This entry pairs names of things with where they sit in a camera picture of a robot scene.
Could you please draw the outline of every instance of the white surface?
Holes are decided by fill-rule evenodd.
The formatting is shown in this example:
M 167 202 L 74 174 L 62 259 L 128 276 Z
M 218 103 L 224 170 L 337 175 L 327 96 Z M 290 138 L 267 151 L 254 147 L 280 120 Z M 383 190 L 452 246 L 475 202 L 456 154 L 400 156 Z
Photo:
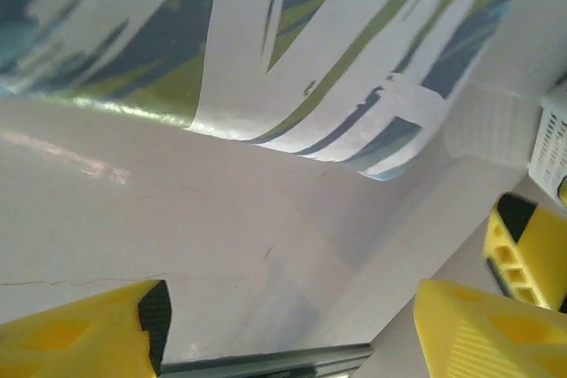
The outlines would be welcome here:
M 370 341 L 522 172 L 382 183 L 280 152 L 0 103 L 0 321 L 167 278 L 167 360 Z
M 559 188 L 567 177 L 567 84 L 543 99 L 538 138 L 530 162 L 530 177 L 559 205 Z

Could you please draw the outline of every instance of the black strip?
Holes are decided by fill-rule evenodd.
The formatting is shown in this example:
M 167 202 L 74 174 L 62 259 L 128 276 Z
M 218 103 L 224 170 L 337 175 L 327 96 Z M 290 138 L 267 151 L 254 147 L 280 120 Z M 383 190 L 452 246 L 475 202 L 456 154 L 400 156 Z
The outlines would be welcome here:
M 564 73 L 561 77 L 559 77 L 559 79 L 557 79 L 557 82 L 555 83 L 555 85 L 559 86 L 560 84 L 565 83 L 565 81 L 567 81 L 567 72 Z
M 563 204 L 563 207 L 567 207 L 567 201 L 563 201 L 561 199 L 561 189 L 563 188 L 563 186 L 567 186 L 567 176 L 563 177 L 561 183 L 559 183 L 559 186 L 557 187 L 557 198 L 559 198 L 561 204 Z
M 561 307 L 559 307 L 559 312 L 567 313 L 567 294 L 565 294 L 565 298 L 563 299 L 563 302 L 561 303 Z
M 354 351 L 355 354 L 344 356 L 345 351 Z M 241 366 L 241 365 L 250 365 L 250 364 L 257 364 L 260 362 L 268 362 L 272 360 L 287 360 L 290 365 L 294 366 L 313 366 L 315 363 L 309 360 L 309 357 L 316 358 L 318 356 L 322 356 L 328 354 L 330 355 L 331 359 L 338 359 L 338 360 L 325 360 L 319 361 L 317 360 L 317 366 L 326 366 L 328 364 L 336 363 L 336 362 L 347 362 L 350 360 L 362 359 L 367 358 L 372 354 L 372 347 L 369 344 L 354 344 L 354 345 L 339 345 L 336 347 L 325 347 L 321 349 L 308 349 L 308 350 L 297 350 L 297 351 L 282 351 L 278 353 L 269 353 L 269 354 L 253 354 L 253 355 L 246 355 L 246 356 L 235 356 L 235 357 L 228 357 L 228 358 L 219 358 L 219 359 L 205 359 L 205 360 L 196 360 L 194 362 L 185 362 L 185 363 L 174 363 L 174 364 L 165 364 L 162 367 L 163 374 L 174 374 L 178 372 L 194 372 L 194 371 L 201 371 L 207 370 L 217 367 L 228 367 L 228 366 Z
M 155 373 L 159 375 L 171 324 L 171 302 L 165 281 L 159 281 L 140 300 L 138 316 L 142 330 L 148 331 L 150 335 L 150 362 Z
M 502 278 L 502 275 L 500 274 L 500 270 L 498 270 L 498 267 L 494 263 L 494 260 L 492 260 L 490 257 L 487 257 L 486 264 L 488 265 L 488 268 L 492 272 L 493 277 L 496 280 L 496 283 L 498 284 L 498 287 L 500 288 L 502 295 L 504 297 L 512 298 L 512 294 L 510 293 L 508 285 L 506 284 L 506 281 L 504 281 L 504 279 Z
M 522 237 L 537 207 L 532 201 L 509 192 L 501 196 L 496 210 L 515 243 Z

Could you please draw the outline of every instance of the yellow plastic block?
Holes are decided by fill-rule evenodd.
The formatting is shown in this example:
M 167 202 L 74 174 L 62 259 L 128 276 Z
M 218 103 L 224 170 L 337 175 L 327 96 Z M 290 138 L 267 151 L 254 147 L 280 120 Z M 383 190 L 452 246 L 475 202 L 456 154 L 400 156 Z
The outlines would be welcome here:
M 414 317 L 431 378 L 567 378 L 567 314 L 431 279 Z
M 0 325 L 0 378 L 159 374 L 171 304 L 145 281 Z
M 567 312 L 567 221 L 504 194 L 491 211 L 484 255 L 502 292 Z

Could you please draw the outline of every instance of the white plastic basket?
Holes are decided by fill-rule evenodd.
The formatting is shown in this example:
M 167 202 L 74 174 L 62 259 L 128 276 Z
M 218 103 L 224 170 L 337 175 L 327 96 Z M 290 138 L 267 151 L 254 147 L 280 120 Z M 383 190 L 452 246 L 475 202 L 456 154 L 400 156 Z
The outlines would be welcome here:
M 449 152 L 526 168 L 541 117 L 540 99 L 469 81 L 444 127 Z
M 530 177 L 558 204 L 559 188 L 567 176 L 567 82 L 543 98 L 540 130 L 530 163 Z

